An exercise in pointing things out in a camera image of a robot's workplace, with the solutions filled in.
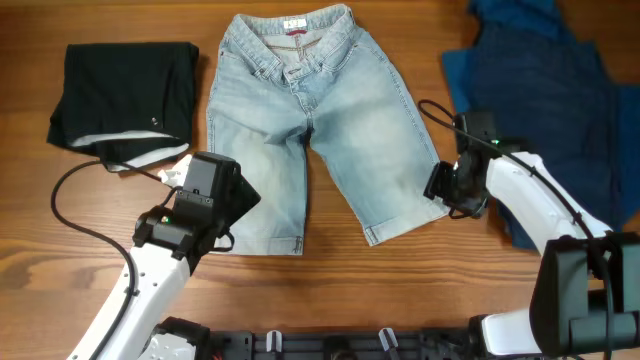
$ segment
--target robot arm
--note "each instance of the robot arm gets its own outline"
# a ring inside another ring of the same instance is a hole
[[[452,117],[449,125],[420,108],[456,132],[459,153],[455,165],[441,162],[436,167],[425,196],[441,197],[452,208],[452,218],[480,217],[493,196],[507,206],[543,254],[528,309],[470,322],[479,338],[476,343],[483,345],[479,352],[566,356],[640,346],[640,272],[634,265],[640,261],[638,235],[613,233],[586,212],[539,156],[521,151],[526,147],[522,141],[498,139],[491,114],[454,117],[438,104],[423,103]],[[454,211],[462,216],[454,217]],[[591,273],[607,278],[604,290],[589,290]]]
[[[134,247],[130,251],[135,274],[129,274],[124,267],[68,360],[137,359],[143,350],[146,350],[144,354],[161,352],[168,346],[163,343],[162,348],[158,348],[161,345],[158,341],[170,342],[172,359],[178,355],[180,359],[194,359],[196,353],[202,351],[184,338],[159,334],[150,340],[149,335],[184,288],[201,257],[209,251],[230,250],[214,248],[216,239],[224,235],[232,239],[229,227],[255,206],[260,196],[240,174],[239,164],[211,153],[193,156],[183,182],[182,188],[174,190],[176,200],[172,209],[164,207],[165,204],[155,206],[138,219],[133,234]],[[134,296],[116,331],[94,357],[129,291],[129,276],[136,276]]]

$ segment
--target wooden table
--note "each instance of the wooden table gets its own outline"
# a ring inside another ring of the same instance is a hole
[[[204,150],[217,48],[232,16],[294,15],[328,4],[168,2],[0,0],[7,5],[0,8],[0,359],[66,357],[123,264],[108,245],[59,224],[49,209],[58,177],[87,160],[45,142],[62,91],[66,45],[197,45],[201,60],[193,149]],[[449,105],[439,59],[443,51],[472,43],[477,25],[466,15],[466,2],[380,0],[350,6],[414,99]],[[640,83],[640,2],[572,0],[561,5],[578,37],[595,39],[616,81]],[[427,127],[441,158],[455,159],[452,134],[433,123]],[[442,219],[370,248],[321,159],[312,151],[308,156],[311,204],[304,256],[208,256],[171,306],[171,315],[217,330],[417,329],[464,325],[476,314],[528,305],[539,258],[513,249],[495,215]],[[70,219],[128,247],[135,220],[165,193],[146,178],[121,178],[96,167],[72,177],[59,202]],[[630,229],[640,229],[636,219]]]

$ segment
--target denim shorts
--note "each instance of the denim shorts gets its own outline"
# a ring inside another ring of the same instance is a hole
[[[262,196],[231,227],[232,253],[302,254],[307,141],[369,245],[447,213],[422,195],[439,160],[415,104],[347,6],[271,19],[236,15],[218,56],[208,150],[234,158]]]

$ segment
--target black cable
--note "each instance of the black cable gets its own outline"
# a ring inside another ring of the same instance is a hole
[[[458,209],[456,209],[454,207],[451,207],[451,210],[449,211],[449,217],[451,219],[453,219],[453,220],[460,220],[460,219],[465,219],[465,218],[468,218],[468,217],[480,217],[480,213],[487,206],[487,201],[488,200],[489,200],[489,198],[487,196],[483,196],[482,203],[480,205],[478,205],[478,207],[476,207],[475,210],[473,210],[472,212],[460,211],[459,215],[454,215],[456,210],[458,210]]]
[[[173,194],[176,193],[176,191],[178,190],[182,190],[182,186],[174,186],[173,188],[171,188],[171,191],[169,191],[169,194],[167,194],[167,197],[160,203],[160,205],[158,206],[167,206],[167,204],[169,203],[169,200],[171,200],[171,197],[173,196]]]
[[[224,247],[224,248],[214,247],[213,249],[211,249],[211,251],[214,251],[214,252],[229,252],[229,251],[231,251],[233,249],[233,245],[236,243],[236,239],[233,237],[233,235],[231,235],[231,233],[229,231],[227,231],[226,235],[229,238],[229,241],[231,241],[231,246]]]
[[[53,215],[56,217],[56,219],[58,219],[58,221],[60,221],[61,223],[63,223],[64,225],[80,231],[82,233],[85,233],[87,235],[93,236],[97,239],[100,239],[104,242],[106,242],[107,244],[113,246],[116,250],[118,250],[118,252],[122,255],[122,257],[124,258],[124,260],[127,263],[127,268],[129,270],[129,287],[128,287],[128,291],[126,293],[125,299],[122,302],[122,306],[120,306],[120,310],[118,311],[118,314],[116,315],[115,319],[113,320],[113,323],[111,324],[111,326],[109,327],[109,330],[107,330],[107,333],[105,334],[105,336],[102,338],[102,340],[100,341],[100,344],[98,344],[98,347],[96,347],[96,349],[93,352],[93,355],[91,355],[91,360],[95,360],[98,358],[98,356],[100,355],[100,353],[102,352],[102,350],[104,349],[104,347],[107,345],[107,343],[109,342],[109,339],[111,338],[111,336],[113,335],[113,333],[115,332],[115,330],[118,328],[118,325],[120,324],[120,321],[122,320],[122,318],[124,317],[124,314],[127,311],[127,308],[129,307],[129,304],[131,303],[131,299],[133,297],[133,294],[136,291],[136,278],[137,278],[137,274],[135,272],[135,265],[133,262],[133,259],[131,258],[131,255],[127,252],[127,250],[125,250],[124,247],[122,247],[122,245],[120,245],[119,243],[117,243],[115,240],[99,233],[96,231],[93,231],[91,229],[85,228],[83,226],[80,226],[78,224],[75,224],[69,220],[67,220],[66,218],[64,218],[60,212],[58,211],[58,207],[56,205],[56,197],[58,195],[58,191],[60,190],[60,186],[62,186],[62,183],[69,178],[69,176],[71,176],[72,174],[74,174],[75,172],[77,172],[78,170],[84,169],[86,167],[92,166],[92,165],[98,165],[98,164],[103,164],[100,160],[93,160],[93,161],[88,161],[86,163],[80,164],[74,168],[72,168],[71,170],[67,171],[64,175],[62,175],[62,177],[60,178],[60,180],[58,180],[58,182],[56,183],[56,185],[53,187],[53,191],[51,192],[51,211],[53,212]],[[114,163],[115,165],[120,165],[123,167],[126,167],[129,170],[132,170],[138,174],[144,175],[150,179],[156,180],[161,182],[161,179],[158,176],[149,174],[148,172],[144,171],[144,170],[140,170],[136,167],[133,167],[131,165],[125,164],[125,163]],[[169,196],[167,197],[167,199],[165,200],[165,202],[163,202],[163,204],[166,204],[166,202],[169,201],[169,199],[171,198],[171,195],[173,195],[173,193],[175,193],[177,189],[171,189],[171,191],[169,192]]]
[[[584,220],[582,220],[582,215],[577,212],[573,206],[571,206],[571,204],[569,204],[569,202],[567,201],[567,199],[560,193],[560,191],[553,186],[553,184],[551,184],[544,176],[542,176],[533,166],[530,166],[529,164],[525,163],[524,161],[520,160],[519,158],[517,158],[516,156],[507,153],[505,151],[503,151],[502,149],[498,148],[497,146],[488,143],[482,139],[479,139],[473,135],[470,135],[469,133],[467,133],[466,131],[462,131],[458,128],[456,128],[455,126],[446,123],[442,120],[440,120],[439,118],[435,117],[434,115],[432,115],[430,112],[428,112],[424,107],[423,104],[429,104],[432,105],[434,107],[436,107],[437,109],[439,109],[440,111],[442,111],[444,114],[446,114],[451,120],[454,119],[453,114],[451,114],[447,109],[445,109],[442,105],[436,103],[435,101],[432,100],[420,100],[418,101],[418,109],[420,110],[421,113],[423,113],[425,116],[427,116],[429,119],[435,121],[436,123],[446,127],[449,130],[453,130],[455,133],[460,134],[462,136],[465,136],[479,144],[482,144],[483,146],[497,152],[498,154],[505,156],[509,159],[511,159],[512,161],[514,161],[516,164],[520,165],[521,167],[523,167],[524,169],[526,169],[527,171],[529,171],[531,173],[532,176],[535,176],[538,178],[538,180],[540,180],[540,182],[542,182],[552,193],[554,196],[556,196],[558,198],[558,200],[562,203],[562,205],[567,209],[567,211],[569,212],[569,214],[571,214],[571,217],[573,218],[573,221],[578,224],[578,226],[580,226],[580,228],[582,229],[582,232],[584,232],[584,234],[587,237],[587,249],[589,251],[589,255],[591,256],[591,258],[593,258],[593,260],[596,262],[596,266],[598,267],[598,270],[600,271],[600,275],[602,277],[602,281],[604,282],[604,287],[605,287],[605,291],[607,293],[607,315],[606,315],[606,323],[607,323],[607,330],[606,330],[606,341],[607,341],[607,349],[605,351],[605,359],[609,360],[611,359],[611,349],[613,348],[613,339],[612,339],[612,334],[613,334],[613,291],[611,289],[611,277],[609,274],[609,271],[607,269],[607,264],[604,261],[604,258],[602,257],[602,254],[598,253],[598,249],[596,247],[596,243],[595,243],[595,239],[593,237],[593,234],[591,233],[591,230],[589,230],[589,228],[587,227],[587,224],[584,222]]]

